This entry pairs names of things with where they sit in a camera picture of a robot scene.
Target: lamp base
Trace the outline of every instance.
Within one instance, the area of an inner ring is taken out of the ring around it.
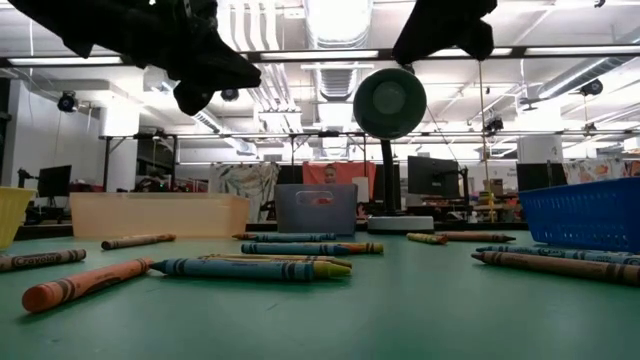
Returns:
[[[433,233],[433,217],[372,216],[368,220],[367,232],[372,234]]]

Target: computer monitor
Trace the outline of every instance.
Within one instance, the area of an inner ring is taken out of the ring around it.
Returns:
[[[409,194],[459,198],[458,163],[453,160],[409,156]]]
[[[562,164],[516,164],[518,191],[545,189],[567,185]]]
[[[71,165],[40,169],[38,176],[38,196],[52,198],[69,196]]]

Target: crayon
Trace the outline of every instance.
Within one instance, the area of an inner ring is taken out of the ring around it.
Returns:
[[[127,236],[118,240],[103,241],[101,246],[104,250],[114,250],[123,247],[149,245],[163,241],[173,241],[175,239],[176,236],[173,234]]]
[[[640,266],[485,251],[471,254],[485,264],[640,286]]]
[[[351,249],[335,244],[242,244],[240,251],[244,254],[270,255],[350,255]]]
[[[135,259],[36,285],[22,295],[22,306],[32,313],[51,309],[62,303],[142,275],[149,270],[149,265],[152,262],[148,258]]]
[[[325,261],[250,262],[227,259],[168,259],[151,264],[167,275],[231,277],[260,280],[312,281],[351,275],[351,269]]]
[[[446,236],[449,241],[475,241],[475,242],[507,242],[516,238],[507,235],[488,234],[470,231],[455,231],[440,234]]]
[[[84,249],[62,250],[50,253],[0,257],[0,272],[40,266],[57,265],[84,260]]]
[[[382,254],[384,252],[384,245],[378,243],[327,242],[325,244],[344,246],[346,248],[349,248],[352,254]]]
[[[326,261],[332,264],[353,267],[351,261],[334,258],[333,256],[305,256],[305,255],[247,255],[247,254],[209,254],[199,256],[200,260],[211,259],[238,259],[238,260],[269,260],[282,262],[306,262],[306,261]]]
[[[336,234],[236,234],[233,235],[238,240],[253,240],[256,242],[321,242],[335,240]]]
[[[430,235],[430,234],[407,234],[407,239],[410,241],[422,242],[432,245],[446,245],[449,239],[443,235]]]
[[[587,260],[607,262],[612,264],[640,265],[640,256],[621,256],[604,252],[593,253],[589,251],[540,248],[529,246],[487,246],[476,249],[477,252],[497,251],[525,255],[550,256],[564,259]]]

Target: clear plastic bin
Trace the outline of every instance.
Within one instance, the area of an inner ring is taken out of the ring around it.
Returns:
[[[276,217],[282,233],[335,233],[356,230],[357,186],[277,185]]]
[[[249,200],[212,193],[71,193],[77,238],[171,233],[228,238],[246,231]]]

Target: yellow basket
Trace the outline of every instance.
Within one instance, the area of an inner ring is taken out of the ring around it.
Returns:
[[[0,250],[11,246],[35,190],[0,187]]]

